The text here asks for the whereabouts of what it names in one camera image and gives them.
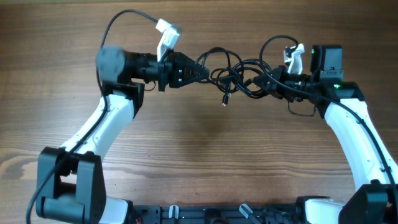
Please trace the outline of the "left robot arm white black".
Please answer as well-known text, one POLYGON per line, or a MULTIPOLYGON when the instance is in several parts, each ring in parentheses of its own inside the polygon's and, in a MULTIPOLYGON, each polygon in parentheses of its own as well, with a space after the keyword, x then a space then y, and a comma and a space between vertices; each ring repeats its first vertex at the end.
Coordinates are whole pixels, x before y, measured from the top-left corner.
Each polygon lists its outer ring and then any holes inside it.
POLYGON ((96 67, 102 97, 81 129, 60 147, 45 147, 37 168, 36 213, 67 223, 134 223, 132 202, 106 194, 102 162, 142 106, 145 82, 159 90, 204 80, 209 70, 180 52, 164 56, 107 46, 96 67))

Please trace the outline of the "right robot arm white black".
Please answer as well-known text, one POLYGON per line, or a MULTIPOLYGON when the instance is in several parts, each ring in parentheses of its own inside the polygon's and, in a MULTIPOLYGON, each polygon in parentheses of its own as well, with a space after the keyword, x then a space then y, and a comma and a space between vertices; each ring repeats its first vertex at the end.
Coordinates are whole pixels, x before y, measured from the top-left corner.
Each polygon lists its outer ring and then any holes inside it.
POLYGON ((305 223, 397 223, 397 163, 389 154, 355 82, 344 82, 343 49, 313 45, 310 75, 302 72, 303 44, 284 50, 285 65, 265 61, 254 83, 287 101, 308 100, 333 130, 353 175, 355 193, 346 203, 329 197, 302 197, 305 223))

